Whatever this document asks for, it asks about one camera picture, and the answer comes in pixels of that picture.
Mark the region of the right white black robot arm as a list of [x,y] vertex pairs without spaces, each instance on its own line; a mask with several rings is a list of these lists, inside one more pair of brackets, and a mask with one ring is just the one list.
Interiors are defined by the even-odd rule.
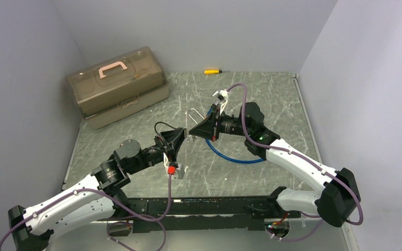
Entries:
[[308,184],[311,191],[278,187],[268,197],[270,215],[280,217],[286,211],[316,215],[326,223],[341,227],[349,223],[354,210],[361,208],[361,196],[354,174],[347,168],[325,166],[290,146],[264,125],[264,114],[255,102],[248,102],[239,116],[225,114],[219,103],[189,130],[193,136],[216,141],[221,134],[245,137],[250,153],[288,170]]

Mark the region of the brass padlock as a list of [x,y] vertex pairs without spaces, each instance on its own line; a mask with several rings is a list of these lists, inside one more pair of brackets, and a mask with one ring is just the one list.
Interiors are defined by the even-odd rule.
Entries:
[[188,117],[195,123],[199,124],[205,119],[205,116],[203,116],[197,109],[191,108],[187,112]]

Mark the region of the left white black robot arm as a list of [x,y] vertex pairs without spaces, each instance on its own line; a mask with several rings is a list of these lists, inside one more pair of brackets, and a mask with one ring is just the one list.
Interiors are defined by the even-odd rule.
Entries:
[[0,240],[0,249],[11,236],[17,250],[45,250],[55,237],[97,220],[129,216],[159,222],[170,210],[170,197],[164,213],[155,218],[131,209],[122,188],[130,183],[129,175],[159,163],[169,181],[173,176],[181,178],[184,169],[177,154],[186,137],[186,128],[157,132],[155,144],[145,149],[136,140],[125,140],[108,160],[69,189],[31,207],[14,206],[8,211],[10,229]]

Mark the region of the small black cable lock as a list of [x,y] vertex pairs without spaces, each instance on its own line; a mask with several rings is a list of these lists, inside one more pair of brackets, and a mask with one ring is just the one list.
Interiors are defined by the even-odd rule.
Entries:
[[[158,125],[164,125],[164,126],[166,126],[166,127],[168,127],[168,128],[170,128],[169,130],[166,130],[166,131],[159,131],[158,129],[157,129],[157,126]],[[174,126],[172,126],[172,125],[170,125],[170,124],[168,124],[168,123],[166,123],[166,122],[163,122],[163,121],[158,121],[158,122],[156,122],[155,124],[154,124],[154,132],[156,133],[156,135],[158,136],[158,137],[160,137],[160,138],[164,138],[164,137],[166,137],[166,136],[168,136],[168,135],[171,135],[171,134],[174,134],[174,133],[176,133],[176,132],[178,132],[178,128],[176,128],[176,127],[174,127]]]

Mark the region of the blue cable lock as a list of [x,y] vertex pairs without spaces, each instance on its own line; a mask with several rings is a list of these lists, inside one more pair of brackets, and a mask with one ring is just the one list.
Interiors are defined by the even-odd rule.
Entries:
[[260,163],[263,162],[264,160],[259,158],[259,159],[254,159],[254,160],[240,160],[240,159],[235,159],[235,158],[231,158],[229,156],[226,156],[224,154],[222,154],[221,152],[219,152],[216,148],[214,148],[214,146],[210,143],[209,140],[205,140],[206,144],[209,146],[209,148],[219,157],[233,162],[233,163],[238,163],[238,164],[256,164],[256,163]]

